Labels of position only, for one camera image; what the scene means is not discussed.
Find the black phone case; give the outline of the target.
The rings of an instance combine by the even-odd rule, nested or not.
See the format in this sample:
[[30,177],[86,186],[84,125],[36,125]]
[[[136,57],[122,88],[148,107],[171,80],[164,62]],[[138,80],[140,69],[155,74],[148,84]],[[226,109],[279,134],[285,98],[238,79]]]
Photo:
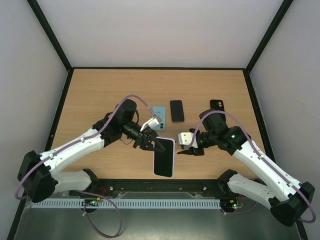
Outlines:
[[209,101],[210,108],[216,111],[225,111],[224,102],[219,99],[211,99]]

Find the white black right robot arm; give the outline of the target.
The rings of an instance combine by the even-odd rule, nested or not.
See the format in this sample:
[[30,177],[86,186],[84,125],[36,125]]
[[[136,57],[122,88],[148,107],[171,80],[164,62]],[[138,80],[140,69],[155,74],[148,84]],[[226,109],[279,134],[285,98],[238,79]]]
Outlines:
[[228,127],[222,115],[232,117],[225,111],[208,109],[199,116],[198,124],[204,126],[204,132],[196,127],[179,133],[177,144],[183,148],[181,154],[202,156],[205,149],[217,146],[248,166],[261,180],[247,179],[229,169],[218,183],[222,195],[235,193],[248,197],[269,209],[287,227],[297,221],[314,223],[317,219],[311,205],[314,186],[290,176],[258,147],[239,122]]

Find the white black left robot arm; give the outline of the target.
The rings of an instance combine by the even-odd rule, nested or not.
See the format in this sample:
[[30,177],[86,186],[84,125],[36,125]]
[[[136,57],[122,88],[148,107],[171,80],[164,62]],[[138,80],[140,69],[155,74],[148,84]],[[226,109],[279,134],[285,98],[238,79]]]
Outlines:
[[25,154],[17,179],[26,197],[33,203],[41,202],[52,194],[66,191],[84,191],[92,188],[95,175],[90,170],[64,172],[63,170],[94,151],[120,140],[122,135],[134,141],[133,147],[144,151],[164,152],[165,147],[157,139],[153,129],[163,120],[154,112],[143,125],[133,121],[139,115],[137,104],[131,99],[122,100],[92,128],[70,142],[37,154]]

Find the purple smartphone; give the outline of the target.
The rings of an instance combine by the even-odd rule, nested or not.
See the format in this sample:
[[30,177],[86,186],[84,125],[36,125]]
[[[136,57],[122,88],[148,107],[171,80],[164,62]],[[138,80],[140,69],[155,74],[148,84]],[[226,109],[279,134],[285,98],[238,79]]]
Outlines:
[[185,121],[183,102],[181,100],[170,101],[170,114],[173,123],[183,123]]

